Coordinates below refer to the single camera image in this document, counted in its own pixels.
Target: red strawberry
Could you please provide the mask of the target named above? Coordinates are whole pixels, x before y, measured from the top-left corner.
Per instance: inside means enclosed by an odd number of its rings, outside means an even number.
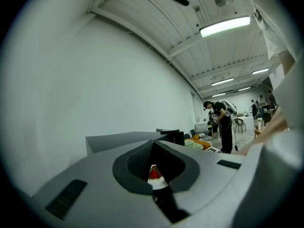
[[[153,170],[150,172],[150,178],[151,178],[151,179],[157,179],[157,178],[158,178],[158,173],[157,173],[156,170],[153,169]]]

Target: fluorescent light fixture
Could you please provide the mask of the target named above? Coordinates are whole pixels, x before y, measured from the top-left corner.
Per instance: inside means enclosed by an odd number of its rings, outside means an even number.
[[[218,95],[213,95],[212,97],[217,97],[217,96],[220,96],[220,95],[225,95],[226,93],[221,93],[221,94],[218,94]]]
[[[250,87],[247,87],[247,88],[244,88],[244,89],[239,89],[239,91],[246,90],[246,89],[250,89]]]
[[[269,70],[269,68],[266,68],[266,69],[262,69],[262,70],[255,71],[255,72],[253,72],[252,74],[263,73],[263,72],[266,72],[266,71],[268,71],[268,70]]]
[[[236,27],[241,27],[244,25],[249,25],[250,24],[250,17],[245,16],[245,17],[239,17],[235,19],[228,19],[213,25],[209,25],[205,28],[202,28],[200,30],[200,34],[202,37],[207,37],[215,33],[219,33],[221,31],[227,30],[227,29],[233,29]]]
[[[225,80],[213,83],[212,86],[216,86],[216,85],[219,85],[219,84],[222,84],[222,83],[225,83],[225,82],[229,82],[231,80],[233,80],[233,78],[229,78],[229,79],[225,79]]]

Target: black chair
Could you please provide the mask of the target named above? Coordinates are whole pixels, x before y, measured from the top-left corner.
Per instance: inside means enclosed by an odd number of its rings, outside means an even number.
[[[244,121],[242,119],[235,118],[234,121],[236,122],[236,128],[234,129],[234,132],[236,131],[237,127],[238,127],[238,130],[239,130],[239,127],[241,127],[242,133],[243,133],[243,126],[245,126],[245,131],[246,131],[246,124],[244,123]]]

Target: white ceiling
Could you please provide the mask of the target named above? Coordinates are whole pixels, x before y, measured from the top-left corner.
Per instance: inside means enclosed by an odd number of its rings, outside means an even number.
[[[95,0],[90,11],[108,17],[149,42],[185,76],[202,97],[259,85],[273,67],[267,59],[264,36],[249,0],[189,0],[184,7],[172,0]],[[250,16],[251,24],[202,38],[199,28],[225,19]],[[227,78],[233,81],[217,86]]]

